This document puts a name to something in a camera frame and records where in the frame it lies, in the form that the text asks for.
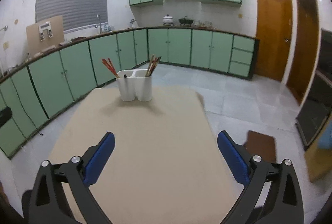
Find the brown wooden door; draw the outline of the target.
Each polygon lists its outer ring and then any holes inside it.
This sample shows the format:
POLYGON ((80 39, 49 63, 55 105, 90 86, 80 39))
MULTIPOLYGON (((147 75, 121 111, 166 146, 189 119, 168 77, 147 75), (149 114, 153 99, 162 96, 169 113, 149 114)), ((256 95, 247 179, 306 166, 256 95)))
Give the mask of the brown wooden door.
POLYGON ((257 0, 259 39, 255 73, 281 82, 292 39, 292 0, 257 0))

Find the cardboard panel with white device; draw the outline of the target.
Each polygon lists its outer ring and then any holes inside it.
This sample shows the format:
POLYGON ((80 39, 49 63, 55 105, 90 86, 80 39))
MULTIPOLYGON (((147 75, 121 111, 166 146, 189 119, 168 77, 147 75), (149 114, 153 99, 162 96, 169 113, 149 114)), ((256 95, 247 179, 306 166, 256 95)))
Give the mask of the cardboard panel with white device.
POLYGON ((39 21, 26 28, 28 53, 34 57, 37 53, 57 47, 65 41, 62 16, 39 21))

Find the bamboo chopsticks in holder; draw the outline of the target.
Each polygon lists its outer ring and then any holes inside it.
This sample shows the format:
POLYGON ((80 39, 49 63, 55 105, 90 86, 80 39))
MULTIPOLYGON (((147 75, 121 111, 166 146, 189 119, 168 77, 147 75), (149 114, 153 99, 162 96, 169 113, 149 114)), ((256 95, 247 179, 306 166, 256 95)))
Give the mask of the bamboo chopsticks in holder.
POLYGON ((157 57, 154 54, 151 56, 151 59, 149 61, 149 66, 148 69, 146 71, 146 77, 150 77, 152 75, 152 73, 154 72, 154 69, 157 67, 157 65, 159 64, 161 60, 161 57, 157 57))

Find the white cooking pot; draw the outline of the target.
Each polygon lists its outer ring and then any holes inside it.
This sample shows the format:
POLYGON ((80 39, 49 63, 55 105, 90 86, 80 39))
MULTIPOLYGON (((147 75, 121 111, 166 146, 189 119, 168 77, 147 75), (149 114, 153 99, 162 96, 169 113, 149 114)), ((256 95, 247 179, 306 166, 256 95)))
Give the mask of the white cooking pot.
POLYGON ((166 15, 163 17, 163 26, 174 26, 173 16, 166 15))

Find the wooden stool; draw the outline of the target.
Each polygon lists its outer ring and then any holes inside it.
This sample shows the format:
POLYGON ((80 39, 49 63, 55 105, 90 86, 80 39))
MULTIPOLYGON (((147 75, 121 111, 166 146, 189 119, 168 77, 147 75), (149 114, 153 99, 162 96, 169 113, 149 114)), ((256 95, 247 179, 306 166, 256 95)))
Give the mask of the wooden stool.
POLYGON ((244 146, 251 155, 259 155, 267 162, 276 162, 274 137, 249 130, 244 146))

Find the red chopsticks in holder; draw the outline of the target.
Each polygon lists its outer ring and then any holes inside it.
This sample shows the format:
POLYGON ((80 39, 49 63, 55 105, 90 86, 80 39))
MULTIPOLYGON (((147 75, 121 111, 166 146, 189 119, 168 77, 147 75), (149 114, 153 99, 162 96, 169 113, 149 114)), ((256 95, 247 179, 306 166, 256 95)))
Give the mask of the red chopsticks in holder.
POLYGON ((112 61, 110 58, 108 59, 101 59, 102 63, 107 67, 107 69, 116 77, 116 78, 120 78, 120 76, 118 75, 112 61))

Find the blue cloth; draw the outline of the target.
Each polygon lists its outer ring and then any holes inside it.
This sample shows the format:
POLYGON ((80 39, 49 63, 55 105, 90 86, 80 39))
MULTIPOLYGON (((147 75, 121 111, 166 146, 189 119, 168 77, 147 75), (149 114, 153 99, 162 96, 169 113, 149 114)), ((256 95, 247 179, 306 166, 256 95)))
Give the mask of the blue cloth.
POLYGON ((330 150, 332 148, 332 122, 329 122, 318 142, 318 148, 330 150))

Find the white utensil holder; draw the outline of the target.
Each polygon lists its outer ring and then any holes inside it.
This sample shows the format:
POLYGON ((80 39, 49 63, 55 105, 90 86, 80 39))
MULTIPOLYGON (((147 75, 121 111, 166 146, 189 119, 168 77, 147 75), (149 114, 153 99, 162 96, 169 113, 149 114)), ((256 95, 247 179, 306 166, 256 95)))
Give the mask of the white utensil holder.
POLYGON ((152 76, 146 77, 147 69, 130 69, 119 71, 120 78, 116 78, 120 98, 122 101, 130 102, 139 100, 148 102, 153 98, 152 76))

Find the kitchen faucet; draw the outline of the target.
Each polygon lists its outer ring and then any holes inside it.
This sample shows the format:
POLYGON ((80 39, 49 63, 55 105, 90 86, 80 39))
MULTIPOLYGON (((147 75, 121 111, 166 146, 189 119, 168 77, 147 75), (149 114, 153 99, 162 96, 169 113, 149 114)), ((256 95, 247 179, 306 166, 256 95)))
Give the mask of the kitchen faucet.
POLYGON ((100 14, 97 14, 97 16, 96 16, 96 25, 95 25, 95 28, 99 29, 99 34, 101 34, 103 32, 102 25, 101 25, 101 16, 100 16, 100 14))

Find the green lower kitchen cabinets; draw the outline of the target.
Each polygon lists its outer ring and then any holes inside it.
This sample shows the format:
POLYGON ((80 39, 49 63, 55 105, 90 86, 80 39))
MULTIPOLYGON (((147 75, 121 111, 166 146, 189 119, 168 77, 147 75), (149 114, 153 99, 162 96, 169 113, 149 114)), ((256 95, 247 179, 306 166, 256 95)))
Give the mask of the green lower kitchen cabinets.
POLYGON ((1 127, 1 151, 13 156, 46 123, 96 87, 114 81, 103 65, 134 69, 152 55, 161 63, 250 80, 259 40, 188 27, 124 30, 57 48, 1 79, 1 108, 12 117, 1 127))

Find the black glass cabinet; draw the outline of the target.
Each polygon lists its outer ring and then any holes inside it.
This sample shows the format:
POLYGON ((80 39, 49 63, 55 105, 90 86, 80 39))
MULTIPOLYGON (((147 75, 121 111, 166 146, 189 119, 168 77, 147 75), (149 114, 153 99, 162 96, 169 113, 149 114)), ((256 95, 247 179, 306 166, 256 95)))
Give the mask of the black glass cabinet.
POLYGON ((331 115, 331 31, 321 31, 321 45, 315 76, 295 126, 307 149, 331 115))

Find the black wok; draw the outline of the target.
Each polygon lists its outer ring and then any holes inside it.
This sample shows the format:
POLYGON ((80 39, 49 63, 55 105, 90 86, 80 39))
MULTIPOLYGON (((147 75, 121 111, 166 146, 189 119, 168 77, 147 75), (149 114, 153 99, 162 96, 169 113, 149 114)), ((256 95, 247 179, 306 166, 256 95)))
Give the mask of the black wok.
POLYGON ((184 26, 184 27, 191 27, 194 22, 193 19, 188 19, 186 16, 183 18, 180 18, 178 21, 179 21, 180 26, 184 26))

